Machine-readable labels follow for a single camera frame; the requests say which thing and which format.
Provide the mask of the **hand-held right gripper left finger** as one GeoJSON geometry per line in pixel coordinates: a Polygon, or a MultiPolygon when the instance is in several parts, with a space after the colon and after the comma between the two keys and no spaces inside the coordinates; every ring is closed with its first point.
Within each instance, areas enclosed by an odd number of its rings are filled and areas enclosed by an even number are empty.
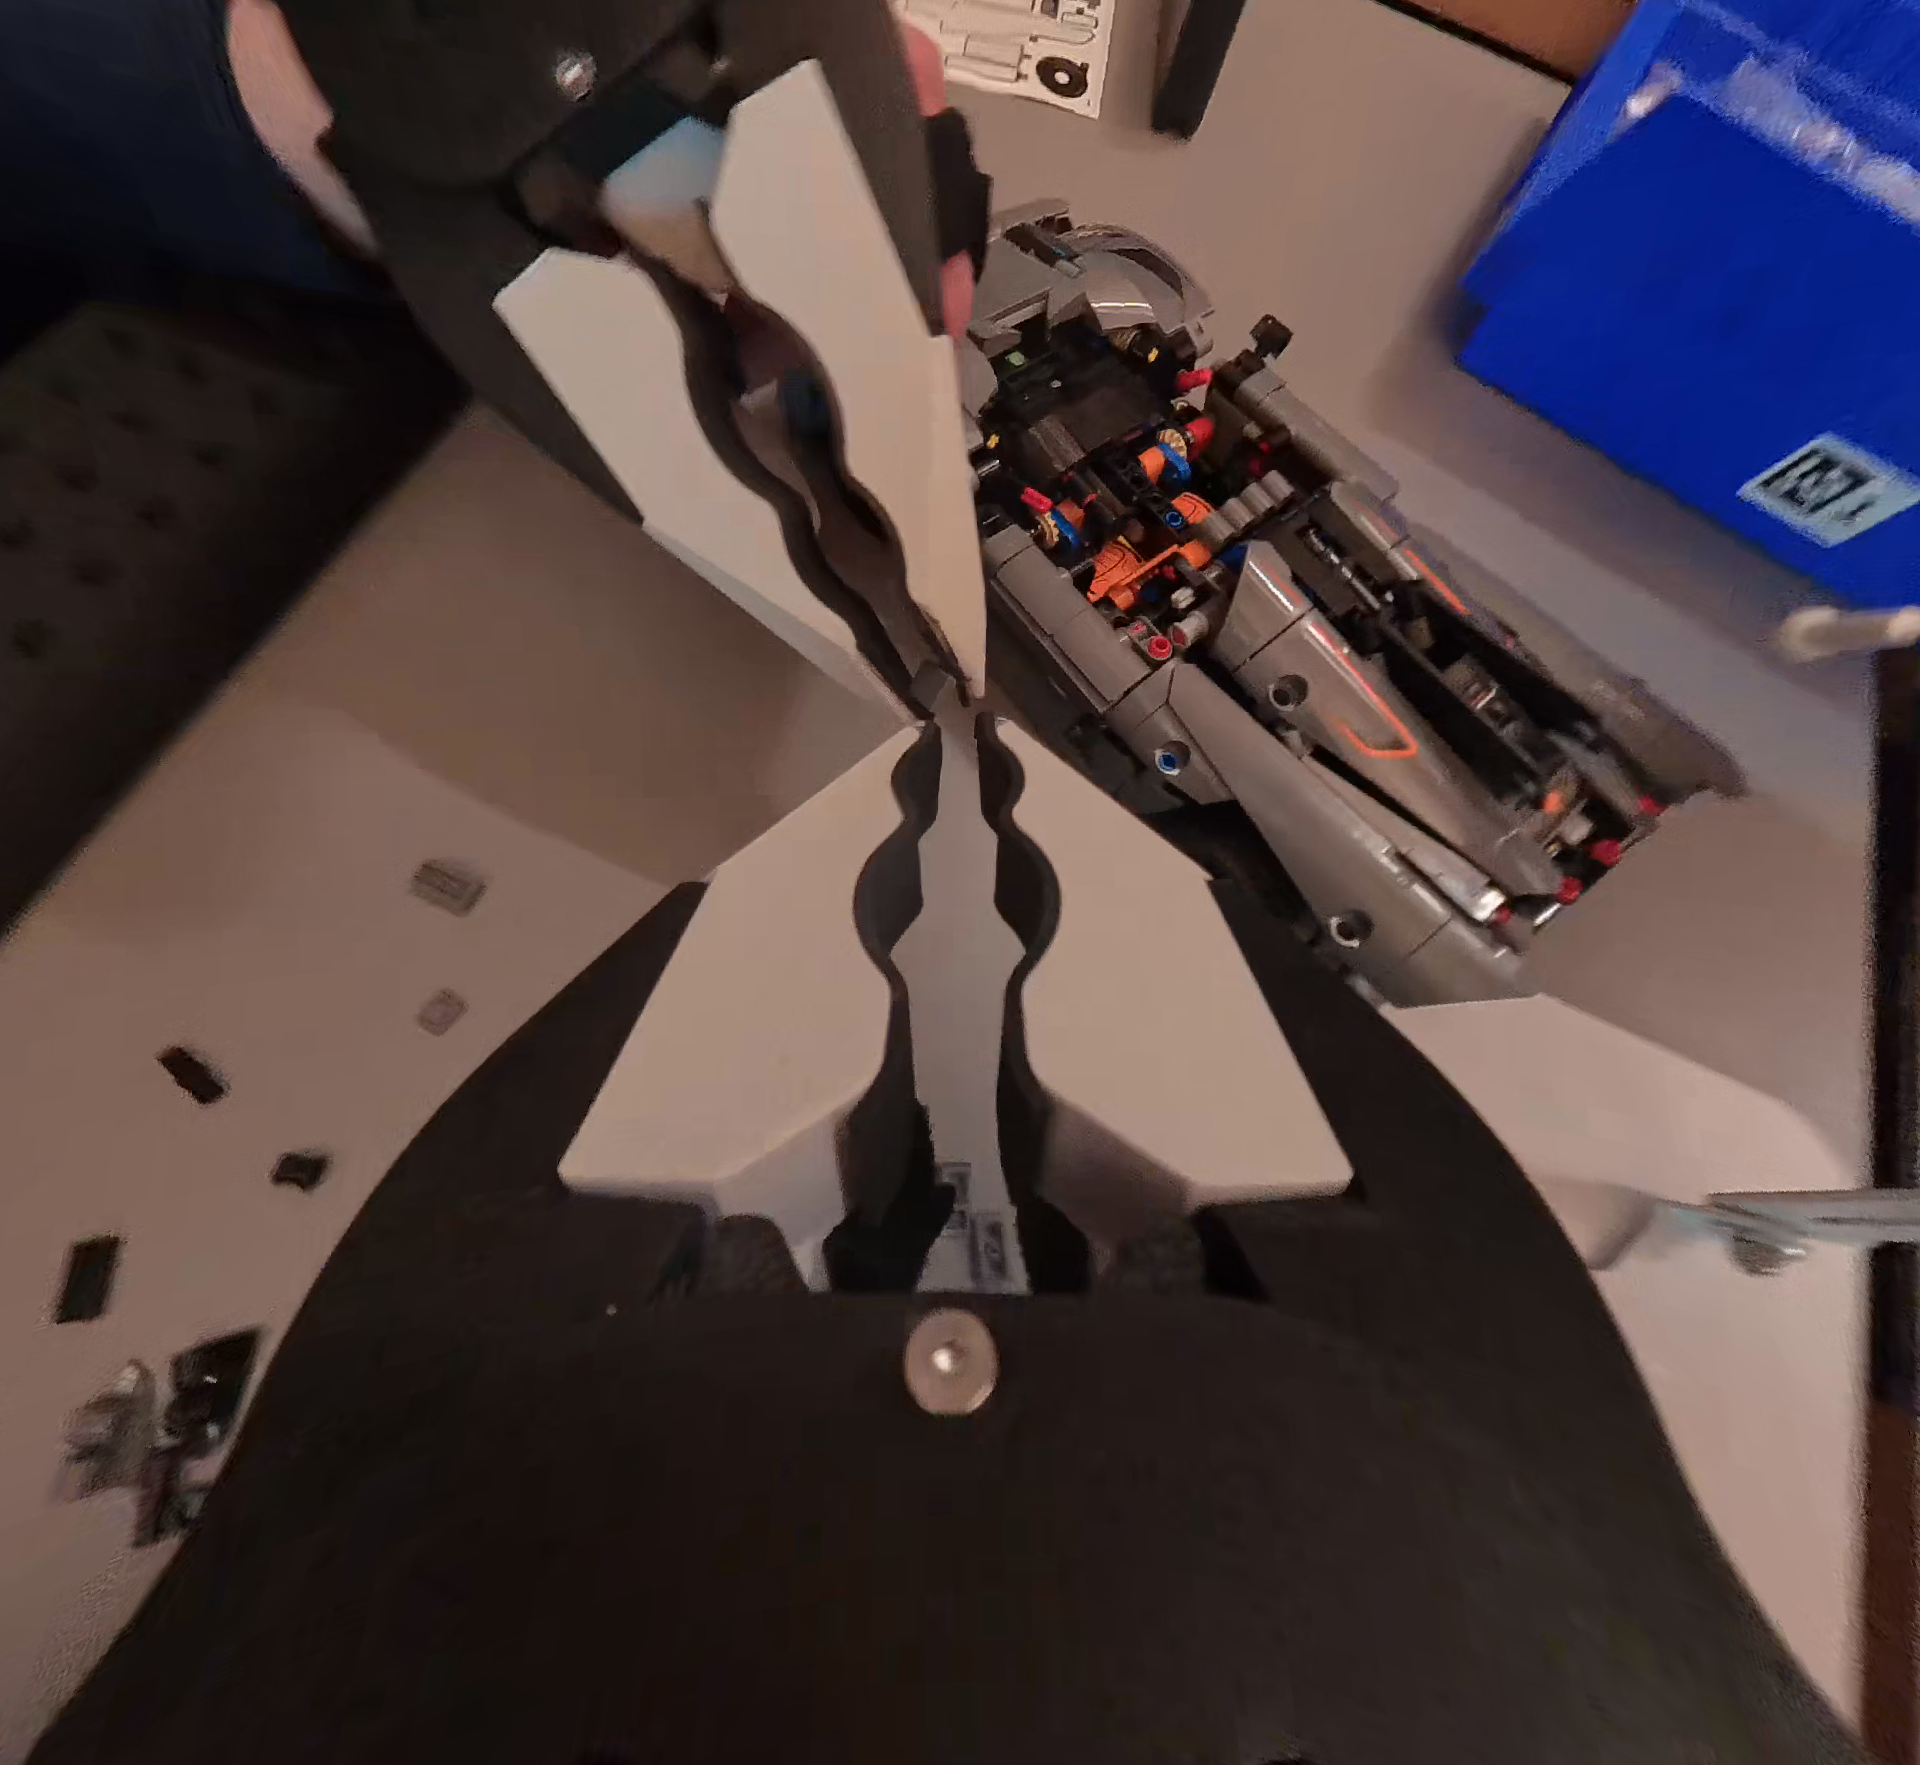
{"type": "Polygon", "coordinates": [[[911,1293],[953,1209],[896,952],[943,735],[911,727],[736,852],[558,1162],[576,1193],[765,1220],[837,1291],[911,1293]]]}

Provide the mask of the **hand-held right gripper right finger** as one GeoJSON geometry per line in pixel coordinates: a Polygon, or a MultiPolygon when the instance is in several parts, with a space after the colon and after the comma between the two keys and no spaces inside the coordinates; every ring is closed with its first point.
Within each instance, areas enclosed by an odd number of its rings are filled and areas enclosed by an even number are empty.
{"type": "Polygon", "coordinates": [[[1354,1183],[1212,878],[1022,724],[975,719],[995,911],[1019,941],[1001,1176],[1036,1295],[1212,1207],[1354,1183]]]}

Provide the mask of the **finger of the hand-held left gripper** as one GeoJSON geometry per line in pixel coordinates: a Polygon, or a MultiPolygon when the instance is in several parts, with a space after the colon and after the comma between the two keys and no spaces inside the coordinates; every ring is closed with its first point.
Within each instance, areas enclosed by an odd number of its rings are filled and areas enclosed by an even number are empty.
{"type": "Polygon", "coordinates": [[[734,308],[734,418],[864,622],[901,694],[988,685],[988,603],[954,344],[928,326],[816,60],[725,125],[670,127],[603,182],[600,219],[640,259],[734,308]]]}
{"type": "Polygon", "coordinates": [[[940,649],[897,533],[821,449],[746,434],[717,308],[634,259],[549,247],[494,310],[655,548],[852,696],[931,718],[940,649]]]}

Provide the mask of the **grey lego car model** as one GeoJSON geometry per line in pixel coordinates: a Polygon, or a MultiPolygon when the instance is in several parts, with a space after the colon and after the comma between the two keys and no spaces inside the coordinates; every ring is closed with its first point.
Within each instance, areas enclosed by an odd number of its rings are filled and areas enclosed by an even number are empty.
{"type": "Polygon", "coordinates": [[[1396,1008],[1523,993],[1556,920],[1735,756],[1399,515],[1396,481],[1231,357],[1165,249],[993,218],[963,346],[1001,692],[1215,880],[1396,1008]]]}

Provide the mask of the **cluster of small lego parts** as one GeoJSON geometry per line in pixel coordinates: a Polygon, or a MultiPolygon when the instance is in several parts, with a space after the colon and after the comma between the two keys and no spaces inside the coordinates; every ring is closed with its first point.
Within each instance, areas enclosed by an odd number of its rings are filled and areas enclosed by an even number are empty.
{"type": "Polygon", "coordinates": [[[197,1343],[159,1374],[126,1362],[69,1415],[56,1495],[85,1501],[129,1493],[133,1547],[184,1534],[204,1512],[209,1493],[195,1467],[228,1447],[265,1335],[256,1324],[197,1343]]]}

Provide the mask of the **person's left hand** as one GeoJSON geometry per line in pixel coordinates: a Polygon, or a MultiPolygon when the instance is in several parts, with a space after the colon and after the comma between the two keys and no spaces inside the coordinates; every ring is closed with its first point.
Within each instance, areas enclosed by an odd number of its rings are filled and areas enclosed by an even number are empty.
{"type": "Polygon", "coordinates": [[[333,112],[271,0],[228,0],[228,73],[237,104],[280,175],[346,251],[376,259],[373,223],[324,155],[333,112]]]}

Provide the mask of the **black perforated mat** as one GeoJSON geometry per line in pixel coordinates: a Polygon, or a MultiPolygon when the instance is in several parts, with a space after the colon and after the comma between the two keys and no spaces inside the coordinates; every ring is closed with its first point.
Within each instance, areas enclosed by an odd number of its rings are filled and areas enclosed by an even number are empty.
{"type": "Polygon", "coordinates": [[[227,283],[91,299],[9,358],[4,929],[466,401],[383,302],[227,283]]]}

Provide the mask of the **blue storage bin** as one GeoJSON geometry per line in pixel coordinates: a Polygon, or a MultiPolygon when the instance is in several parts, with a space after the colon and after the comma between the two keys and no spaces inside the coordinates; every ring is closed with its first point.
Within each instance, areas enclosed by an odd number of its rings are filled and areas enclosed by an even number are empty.
{"type": "Polygon", "coordinates": [[[1642,0],[1457,364],[1838,600],[1919,592],[1919,0],[1642,0]]]}

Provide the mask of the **steel bracket strip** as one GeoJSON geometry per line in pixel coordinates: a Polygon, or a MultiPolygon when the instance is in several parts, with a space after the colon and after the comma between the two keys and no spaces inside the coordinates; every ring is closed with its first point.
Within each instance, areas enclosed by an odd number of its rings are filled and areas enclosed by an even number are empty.
{"type": "Polygon", "coordinates": [[[1817,1244],[1892,1249],[1919,1244],[1915,1187],[1717,1193],[1661,1201],[1653,1220],[1706,1238],[1747,1275],[1777,1275],[1817,1244]]]}

